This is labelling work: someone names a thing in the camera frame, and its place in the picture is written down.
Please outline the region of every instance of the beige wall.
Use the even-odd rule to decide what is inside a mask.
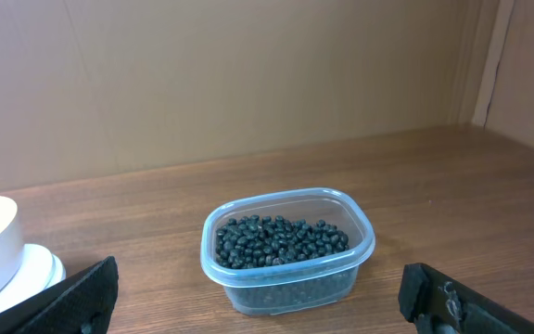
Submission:
[[[0,189],[458,122],[481,2],[0,0]]]
[[[534,0],[516,0],[486,126],[534,147]]]

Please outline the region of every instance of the container rim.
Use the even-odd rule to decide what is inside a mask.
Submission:
[[[365,227],[366,235],[362,242],[350,250],[322,258],[263,268],[229,269],[220,266],[213,260],[212,255],[214,250],[210,248],[210,238],[212,238],[210,233],[219,217],[236,208],[249,204],[271,199],[286,199],[306,195],[337,199],[348,205],[358,218],[359,223]],[[237,199],[218,207],[208,216],[203,226],[200,260],[203,272],[216,283],[231,288],[256,288],[299,282],[351,269],[366,261],[374,252],[374,248],[374,229],[358,204],[350,196],[341,191],[326,187],[315,187]]]

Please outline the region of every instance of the brown tabletop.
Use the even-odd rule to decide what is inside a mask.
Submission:
[[[344,300],[248,317],[199,264],[207,215],[274,191],[328,186],[371,220],[374,255]],[[397,294],[428,263],[534,321],[534,150],[470,128],[437,128],[4,193],[27,242],[74,274],[114,255],[111,333],[414,333]]]

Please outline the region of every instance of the food storage container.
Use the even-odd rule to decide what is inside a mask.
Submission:
[[[216,230],[228,219],[283,215],[310,224],[324,219],[349,237],[350,249],[297,263],[262,268],[229,269],[218,265]],[[234,308],[246,315],[277,315],[336,302],[350,293],[359,265],[374,251],[375,233],[368,218],[348,195],[330,188],[307,188],[266,194],[226,203],[212,212],[203,227],[201,267],[224,286]]]

